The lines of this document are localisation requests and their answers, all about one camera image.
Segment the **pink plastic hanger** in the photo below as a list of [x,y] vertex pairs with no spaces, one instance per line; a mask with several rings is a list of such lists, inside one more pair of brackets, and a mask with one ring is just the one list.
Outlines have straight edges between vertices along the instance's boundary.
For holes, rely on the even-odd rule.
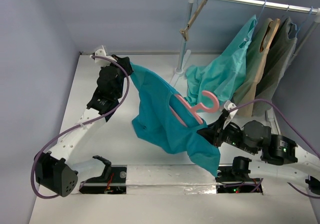
[[180,94],[174,95],[176,97],[176,99],[179,100],[183,104],[183,106],[188,110],[188,112],[190,112],[192,114],[192,116],[196,119],[196,121],[199,124],[203,124],[204,121],[197,114],[197,111],[200,110],[200,111],[203,111],[206,113],[214,113],[214,112],[217,112],[220,107],[219,100],[217,99],[217,97],[213,93],[211,93],[209,91],[203,91],[202,95],[211,100],[211,102],[213,103],[213,107],[207,107],[202,102],[198,103],[195,106],[190,106],[189,103]]

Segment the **teal blue t-shirt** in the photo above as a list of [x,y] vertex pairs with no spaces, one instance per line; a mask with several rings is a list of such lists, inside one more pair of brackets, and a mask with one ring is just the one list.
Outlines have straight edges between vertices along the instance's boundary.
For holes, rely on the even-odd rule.
[[217,176],[220,151],[197,133],[207,124],[198,123],[177,99],[178,92],[159,75],[136,64],[131,66],[130,77],[140,99],[138,115],[132,120],[137,137],[169,154],[186,152],[194,164]]

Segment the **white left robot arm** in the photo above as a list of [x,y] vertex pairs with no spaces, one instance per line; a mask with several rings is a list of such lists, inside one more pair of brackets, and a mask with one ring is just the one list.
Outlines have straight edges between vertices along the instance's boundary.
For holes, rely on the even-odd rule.
[[89,182],[110,183],[113,178],[112,163],[94,155],[88,161],[75,162],[73,154],[106,124],[123,104],[128,93],[133,68],[129,57],[115,54],[91,55],[95,62],[102,62],[97,88],[79,121],[71,128],[51,139],[35,155],[30,174],[33,192],[39,198],[47,197],[36,188],[39,184],[54,192],[51,199],[66,197],[80,191]]

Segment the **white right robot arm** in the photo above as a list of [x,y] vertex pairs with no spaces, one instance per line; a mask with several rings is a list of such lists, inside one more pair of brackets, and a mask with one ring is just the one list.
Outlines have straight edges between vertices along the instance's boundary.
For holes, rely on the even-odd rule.
[[300,186],[308,186],[311,198],[320,197],[320,159],[318,154],[311,154],[295,141],[271,133],[271,128],[253,120],[242,128],[233,122],[225,124],[227,111],[224,110],[218,120],[208,127],[197,131],[210,144],[220,147],[227,143],[251,155],[260,154],[260,159],[267,165],[288,166],[293,171],[282,170],[281,178],[286,182],[296,180]]

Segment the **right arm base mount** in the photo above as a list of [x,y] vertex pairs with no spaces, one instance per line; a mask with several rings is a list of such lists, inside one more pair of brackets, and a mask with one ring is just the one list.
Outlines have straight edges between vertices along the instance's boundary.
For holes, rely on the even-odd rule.
[[215,178],[218,194],[263,194],[261,178],[251,178],[250,164],[252,159],[237,156],[232,164],[219,166]]

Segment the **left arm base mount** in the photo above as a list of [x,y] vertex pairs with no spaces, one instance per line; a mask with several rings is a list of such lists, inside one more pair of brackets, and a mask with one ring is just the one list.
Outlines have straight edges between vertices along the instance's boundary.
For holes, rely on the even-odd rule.
[[98,176],[82,181],[78,191],[81,194],[126,194],[127,166],[112,166],[111,161],[98,155],[92,158],[97,164],[102,164],[102,171]]

